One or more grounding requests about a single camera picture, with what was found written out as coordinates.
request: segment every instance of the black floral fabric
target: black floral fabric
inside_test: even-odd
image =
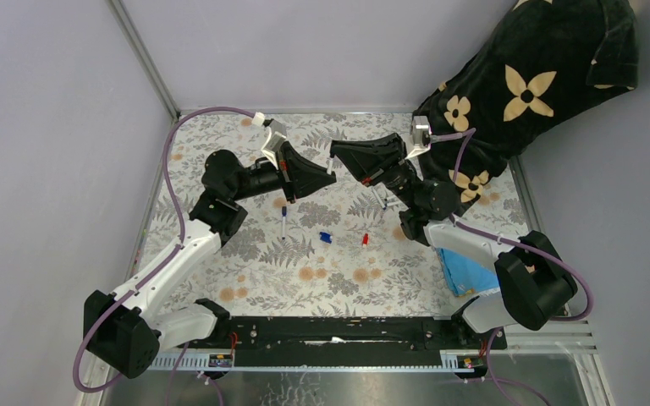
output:
[[[635,22],[627,0],[519,0],[480,52],[413,112],[427,116],[434,134],[476,129],[455,182],[460,214],[541,133],[636,88]],[[420,156],[425,178],[451,179],[460,146],[441,142]]]

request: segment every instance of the blue cloth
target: blue cloth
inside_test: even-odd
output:
[[[466,256],[444,248],[437,249],[444,279],[455,296],[479,294],[499,288],[497,275]]]

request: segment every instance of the purple cable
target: purple cable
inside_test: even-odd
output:
[[[504,378],[497,378],[497,380],[500,383],[503,383],[505,385],[511,385],[513,387],[521,387],[522,389],[524,389],[526,391],[529,391],[534,396],[542,399],[544,404],[546,404],[547,406],[552,406],[552,404],[547,400],[547,398],[544,397],[544,395],[541,392],[539,392],[537,389],[535,389],[533,387],[530,387],[529,385],[527,385],[525,383],[517,382],[517,381],[510,381],[509,379],[504,379]],[[486,381],[492,381],[492,378],[484,378],[484,381],[485,382]],[[450,384],[460,384],[460,385],[461,384],[467,384],[467,385],[469,385],[470,383],[483,383],[483,381],[482,381],[482,378],[472,378],[472,379],[468,379],[467,382],[464,382],[461,379],[454,379],[452,381],[444,381],[444,382],[441,382],[441,383],[443,383],[445,385],[450,385]]]
[[[225,400],[223,399],[223,390],[220,388],[220,385],[216,380],[212,379],[210,376],[206,376],[206,381],[210,382],[215,387],[215,393],[218,395],[218,404],[220,406],[225,406]]]
[[[472,138],[472,134],[469,134],[465,137],[465,140],[462,141],[462,146],[460,147],[460,151],[457,153],[457,160],[454,162],[454,171],[452,173],[452,182],[454,182],[455,179],[457,179],[457,174],[460,170],[460,162],[462,160],[462,154],[465,152],[465,147],[467,146],[467,143],[470,142],[470,139]],[[584,319],[587,317],[590,313],[592,313],[592,309],[594,308],[594,294],[592,293],[592,290],[589,288],[589,284],[584,280],[584,277],[577,272],[574,268],[571,266],[565,264],[561,259],[555,257],[554,255],[549,254],[548,252],[544,252],[540,249],[531,247],[529,245],[523,244],[519,241],[514,241],[512,239],[501,239],[498,235],[488,233],[486,231],[482,231],[480,229],[468,226],[466,224],[462,224],[460,221],[455,221],[454,215],[449,216],[450,220],[459,228],[462,228],[463,230],[466,230],[470,233],[494,240],[505,243],[507,245],[512,245],[514,247],[522,248],[523,250],[527,250],[529,252],[532,252],[534,254],[537,254],[541,256],[542,258],[552,261],[558,266],[561,266],[564,268],[567,272],[570,273],[570,275],[576,279],[576,281],[581,285],[581,287],[584,289],[584,294],[587,296],[587,306],[584,308],[584,310],[578,314],[578,315],[573,315],[572,317],[552,317],[552,320],[554,321],[579,321],[581,319]]]
[[[474,133],[468,134],[465,139],[462,141],[462,146],[460,146],[460,151],[457,153],[457,159],[454,161],[454,171],[452,173],[452,182],[454,182],[455,179],[457,179],[457,174],[460,171],[460,163],[462,161],[462,155],[465,153],[465,147],[467,146],[467,143],[470,142],[470,139],[472,138],[472,135]],[[482,237],[485,237],[487,239],[491,239],[493,241],[498,241],[507,245],[511,245],[514,247],[521,248],[523,250],[532,252],[534,254],[537,254],[541,256],[542,258],[552,261],[558,266],[561,266],[563,269],[565,269],[584,289],[584,293],[587,296],[587,306],[584,308],[584,310],[579,314],[575,315],[572,317],[552,317],[551,320],[554,321],[579,321],[581,319],[584,319],[587,317],[590,313],[592,313],[592,308],[594,307],[594,295],[592,293],[592,290],[589,288],[589,285],[587,282],[584,280],[584,277],[580,275],[579,272],[577,272],[574,268],[571,266],[565,264],[561,259],[555,257],[554,255],[549,254],[548,252],[542,251],[540,249],[531,247],[529,245],[523,244],[519,241],[514,241],[512,239],[504,239],[500,238],[498,235],[488,233],[486,231],[482,231],[478,228],[474,228],[471,226],[468,226],[466,224],[463,224],[461,221],[456,220],[454,215],[449,216],[450,220],[452,223],[454,223],[455,226],[462,228],[463,230],[473,233],[475,235],[479,235]],[[492,364],[489,362],[490,361],[490,350],[492,349],[492,342],[494,341],[494,338],[497,337],[497,333],[502,330],[502,327],[498,327],[494,329],[492,332],[492,336],[489,339],[489,342],[487,343],[487,366],[489,367],[489,374],[491,376],[492,381],[494,384],[497,386],[499,391],[513,404],[519,405],[507,392],[504,391],[504,388],[502,388],[502,385],[499,384],[500,380],[499,378],[494,376],[494,371],[492,369]],[[519,383],[519,382],[513,382],[514,385],[524,387],[525,384]],[[531,392],[535,393],[539,398],[541,398],[547,405],[550,405],[549,401],[544,397],[541,396],[541,393],[535,391],[533,388],[530,388]]]
[[[471,129],[468,129],[467,131],[461,133],[432,135],[430,137],[430,143],[436,144],[438,142],[455,141],[465,137],[472,137],[475,134],[475,131],[477,131],[477,129],[472,127]]]
[[[462,155],[465,153],[465,147],[467,146],[467,143],[470,142],[474,134],[475,133],[473,131],[469,133],[464,140],[462,140],[462,146],[460,147],[460,151],[457,152],[457,159],[454,160],[454,172],[452,173],[452,182],[454,182],[454,180],[457,179],[457,173],[460,171],[460,163],[462,162]]]
[[[482,230],[479,230],[477,228],[468,226],[466,224],[463,224],[461,221],[455,221],[454,217],[450,217],[450,218],[453,219],[453,222],[456,222],[457,227],[462,228],[465,231],[468,231],[468,232],[476,234],[476,235],[480,235],[480,236],[488,238],[488,239],[493,239],[495,241],[497,241],[497,239],[499,238],[498,235],[491,234],[491,233],[488,233],[486,231],[482,231]],[[564,268],[565,271],[569,272],[570,275],[574,279],[576,279],[576,281],[584,289],[584,293],[587,296],[587,307],[585,307],[584,310],[580,314],[573,315],[572,317],[556,316],[556,317],[552,317],[551,320],[554,320],[554,321],[578,321],[578,320],[581,320],[581,319],[587,317],[590,313],[592,313],[592,308],[594,307],[594,298],[593,298],[594,296],[592,294],[592,290],[589,288],[589,285],[584,280],[584,277],[582,275],[580,275],[580,273],[577,272],[574,268],[572,268],[571,266],[565,264],[561,259],[557,258],[554,255],[549,254],[548,252],[542,251],[542,250],[540,250],[538,248],[531,247],[531,246],[529,246],[527,244],[523,244],[523,243],[521,243],[519,241],[514,241],[512,239],[505,239],[505,238],[501,238],[499,241],[502,242],[503,244],[512,245],[514,247],[522,248],[523,250],[528,250],[528,251],[530,251],[530,252],[532,252],[534,254],[537,254],[537,255],[541,256],[542,258],[544,258],[546,260],[554,262],[558,266],[561,266],[562,268]]]
[[[173,378],[175,378],[175,370],[178,369],[178,365],[180,365],[180,361],[183,359],[183,356],[185,355],[185,351],[188,349],[188,344],[190,344],[190,342],[186,342],[185,345],[183,346],[183,351],[180,352],[178,359],[175,360],[175,365],[173,365],[173,369],[170,370],[170,375],[168,375],[168,386],[166,387],[166,406],[170,404],[170,387],[173,385]]]
[[[170,195],[170,199],[173,202],[173,206],[175,208],[175,214],[178,217],[178,225],[180,227],[180,232],[179,232],[179,240],[180,243],[183,243],[183,240],[185,239],[185,219],[183,217],[183,213],[180,211],[180,204],[178,203],[178,198],[175,196],[175,192],[173,190],[173,185],[171,184],[170,181],[170,175],[168,175],[168,158],[170,156],[170,150],[171,150],[171,145],[173,144],[173,139],[175,138],[175,133],[178,132],[178,129],[180,126],[182,126],[186,121],[190,120],[191,118],[195,116],[200,116],[202,114],[208,114],[211,112],[236,112],[239,114],[243,114],[245,116],[248,116],[250,118],[255,117],[255,114],[253,112],[248,112],[246,110],[242,110],[239,108],[235,107],[208,107],[208,108],[202,108],[201,110],[196,110],[192,112],[191,114],[188,114],[187,116],[181,118],[170,130],[168,133],[168,137],[166,137],[166,143],[163,146],[163,154],[161,156],[161,162],[162,162],[162,167],[161,171],[163,174],[163,178],[166,182],[166,189],[168,189],[168,194]],[[156,266],[153,271],[148,273],[143,279],[140,280],[135,285],[136,289],[142,288],[148,281],[153,279],[153,277],[156,276],[157,273],[159,273],[170,261],[178,254],[180,251],[180,246],[176,245],[175,248],[173,248],[173,251],[166,257],[158,266]],[[111,307],[106,310],[101,317],[99,317],[96,322],[91,326],[91,329],[86,333],[86,335],[83,337],[83,342],[81,342],[78,352],[76,352],[76,358],[74,360],[74,367],[72,369],[72,376],[74,379],[74,385],[78,390],[84,392],[84,393],[95,393],[95,392],[100,392],[110,386],[112,386],[114,383],[116,383],[122,375],[118,373],[111,381],[108,381],[104,383],[103,385],[99,387],[87,387],[86,385],[83,384],[83,382],[80,381],[80,362],[83,359],[83,354],[85,352],[86,346],[88,346],[88,343],[91,341],[93,336],[96,334],[96,331],[98,330],[98,327],[103,324],[103,322],[120,306],[122,305],[128,298],[130,298],[132,295],[134,295],[135,292],[130,290],[126,292],[126,294],[121,297],[116,303],[114,303]]]

